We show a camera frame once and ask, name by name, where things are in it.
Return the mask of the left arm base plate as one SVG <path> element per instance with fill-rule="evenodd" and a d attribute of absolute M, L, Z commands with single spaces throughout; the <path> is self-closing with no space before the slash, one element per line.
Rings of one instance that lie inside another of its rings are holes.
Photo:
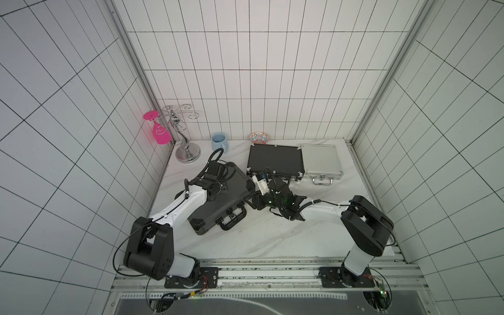
<path fill-rule="evenodd" d="M 200 267 L 194 271 L 188 278 L 179 276 L 169 276 L 165 280 L 166 289 L 180 290 L 200 290 L 203 288 L 214 289 L 217 287 L 219 279 L 219 268 Z"/>

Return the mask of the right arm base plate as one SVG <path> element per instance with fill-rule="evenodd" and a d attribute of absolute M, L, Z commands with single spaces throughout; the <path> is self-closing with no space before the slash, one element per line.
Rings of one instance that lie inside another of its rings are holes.
<path fill-rule="evenodd" d="M 370 273 L 370 269 L 366 268 L 365 273 L 361 276 L 355 276 L 353 273 L 345 268 L 330 266 L 320 267 L 318 276 L 321 279 L 323 288 L 337 288 L 337 289 L 352 289 L 352 288 L 374 288 L 375 282 L 365 277 Z"/>

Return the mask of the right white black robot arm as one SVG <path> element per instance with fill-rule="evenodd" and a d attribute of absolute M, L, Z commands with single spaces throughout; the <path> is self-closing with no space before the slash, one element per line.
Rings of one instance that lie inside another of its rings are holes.
<path fill-rule="evenodd" d="M 355 195 L 348 203 L 327 202 L 292 193 L 287 182 L 274 176 L 270 169 L 252 176 L 258 190 L 250 205 L 262 210 L 276 209 L 275 215 L 290 221 L 320 221 L 342 224 L 354 245 L 345 257 L 339 273 L 362 276 L 374 258 L 382 256 L 393 238 L 394 223 L 365 197 Z"/>

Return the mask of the silver poker case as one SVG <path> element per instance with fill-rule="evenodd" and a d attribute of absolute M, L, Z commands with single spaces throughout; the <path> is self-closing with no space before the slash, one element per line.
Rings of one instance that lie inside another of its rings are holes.
<path fill-rule="evenodd" d="M 304 177 L 316 186 L 331 186 L 344 175 L 335 145 L 303 144 L 301 146 Z"/>

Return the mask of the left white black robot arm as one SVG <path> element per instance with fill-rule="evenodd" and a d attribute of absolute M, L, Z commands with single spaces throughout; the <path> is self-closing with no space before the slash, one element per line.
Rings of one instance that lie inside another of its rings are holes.
<path fill-rule="evenodd" d="M 194 278 L 198 260 L 175 252 L 174 231 L 198 208 L 214 202 L 231 176 L 225 173 L 228 164 L 219 162 L 223 148 L 216 149 L 203 170 L 164 210 L 149 217 L 140 217 L 132 226 L 123 257 L 127 268 L 161 280 L 166 276 Z"/>

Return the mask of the black poker case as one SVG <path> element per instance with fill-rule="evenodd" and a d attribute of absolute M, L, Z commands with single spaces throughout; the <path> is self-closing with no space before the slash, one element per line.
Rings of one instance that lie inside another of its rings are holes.
<path fill-rule="evenodd" d="M 252 177 L 266 168 L 282 179 L 300 181 L 305 174 L 301 147 L 277 144 L 251 145 L 246 167 L 247 176 Z"/>
<path fill-rule="evenodd" d="M 214 201 L 206 201 L 188 218 L 195 233 L 203 235 L 216 225 L 228 231 L 247 215 L 245 200 L 255 191 L 253 181 L 236 166 L 235 175 Z"/>

